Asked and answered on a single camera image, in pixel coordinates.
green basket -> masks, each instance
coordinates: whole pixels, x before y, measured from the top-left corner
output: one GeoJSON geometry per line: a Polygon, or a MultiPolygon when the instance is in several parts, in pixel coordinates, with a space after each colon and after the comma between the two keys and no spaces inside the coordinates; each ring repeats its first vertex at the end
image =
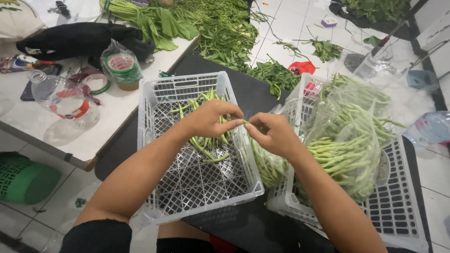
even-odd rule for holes
{"type": "Polygon", "coordinates": [[[0,201],[33,205],[47,198],[61,173],[17,152],[0,152],[0,201]]]}

finger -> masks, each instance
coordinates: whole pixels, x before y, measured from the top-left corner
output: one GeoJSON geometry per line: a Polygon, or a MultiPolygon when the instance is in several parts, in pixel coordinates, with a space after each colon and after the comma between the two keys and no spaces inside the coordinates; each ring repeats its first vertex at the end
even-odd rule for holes
{"type": "Polygon", "coordinates": [[[227,131],[230,131],[231,129],[234,129],[235,127],[238,127],[240,125],[244,124],[244,122],[240,119],[234,119],[222,124],[216,124],[214,126],[215,130],[218,132],[218,135],[221,135],[227,131]]]}
{"type": "Polygon", "coordinates": [[[257,143],[259,143],[260,145],[269,145],[270,137],[259,132],[254,125],[245,124],[244,127],[250,137],[252,137],[257,143]]]}
{"type": "Polygon", "coordinates": [[[230,114],[232,116],[238,117],[238,118],[244,118],[244,113],[242,112],[241,108],[239,108],[239,106],[232,104],[230,102],[223,102],[220,101],[218,103],[218,110],[219,110],[219,114],[220,115],[224,115],[224,114],[230,114]]]}
{"type": "Polygon", "coordinates": [[[248,119],[248,122],[255,126],[266,125],[268,128],[272,128],[271,126],[273,125],[273,116],[274,115],[270,113],[257,113],[253,117],[248,119]]]}

plastic bottle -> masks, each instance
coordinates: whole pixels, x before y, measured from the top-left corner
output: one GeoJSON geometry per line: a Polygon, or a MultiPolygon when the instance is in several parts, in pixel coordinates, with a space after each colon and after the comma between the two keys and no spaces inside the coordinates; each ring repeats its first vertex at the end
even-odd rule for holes
{"type": "Polygon", "coordinates": [[[450,112],[429,112],[417,119],[403,133],[416,148],[424,149],[430,144],[450,140],[450,112]]]}
{"type": "Polygon", "coordinates": [[[76,129],[87,129],[100,119],[95,102],[71,80],[64,77],[46,75],[41,70],[27,74],[32,82],[31,93],[44,109],[60,118],[70,120],[76,129]]]}

smartphone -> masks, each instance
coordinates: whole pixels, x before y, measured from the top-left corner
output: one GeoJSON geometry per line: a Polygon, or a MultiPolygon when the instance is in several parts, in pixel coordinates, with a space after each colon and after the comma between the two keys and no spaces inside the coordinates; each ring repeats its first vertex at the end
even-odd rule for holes
{"type": "MultiPolygon", "coordinates": [[[[58,76],[62,68],[63,66],[61,64],[40,64],[36,67],[36,69],[41,70],[45,74],[53,76],[58,76]]],[[[31,93],[31,81],[28,81],[27,86],[25,86],[20,100],[34,101],[33,94],[31,93]]]]}

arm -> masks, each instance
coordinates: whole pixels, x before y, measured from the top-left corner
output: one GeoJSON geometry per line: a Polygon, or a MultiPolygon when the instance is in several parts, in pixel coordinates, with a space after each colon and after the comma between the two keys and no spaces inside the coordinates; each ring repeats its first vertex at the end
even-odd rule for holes
{"type": "Polygon", "coordinates": [[[184,117],[154,142],[119,165],[100,185],[75,221],[115,219],[128,222],[156,187],[181,147],[193,136],[217,137],[242,125],[242,120],[218,123],[227,113],[243,118],[236,105],[217,99],[184,117]]]}
{"type": "Polygon", "coordinates": [[[370,219],[316,162],[282,115],[259,113],[245,124],[249,135],[267,151],[285,157],[308,194],[325,233],[342,253],[385,253],[370,219]],[[268,128],[267,135],[255,127],[268,128]]]}

